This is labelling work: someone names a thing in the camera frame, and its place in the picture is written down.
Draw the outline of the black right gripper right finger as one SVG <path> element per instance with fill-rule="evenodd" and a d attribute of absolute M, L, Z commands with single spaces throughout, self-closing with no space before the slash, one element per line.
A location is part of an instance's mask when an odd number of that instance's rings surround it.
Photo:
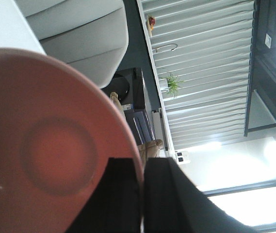
<path fill-rule="evenodd" d="M 254 233 L 213 204 L 172 158 L 147 161 L 144 183 L 146 233 Z"/>

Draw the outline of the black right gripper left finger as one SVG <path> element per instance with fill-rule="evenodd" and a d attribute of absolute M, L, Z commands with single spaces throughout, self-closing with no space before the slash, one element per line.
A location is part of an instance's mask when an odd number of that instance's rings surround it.
<path fill-rule="evenodd" d="M 140 232 L 142 176 L 140 159 L 110 158 L 99 184 L 67 232 Z"/>

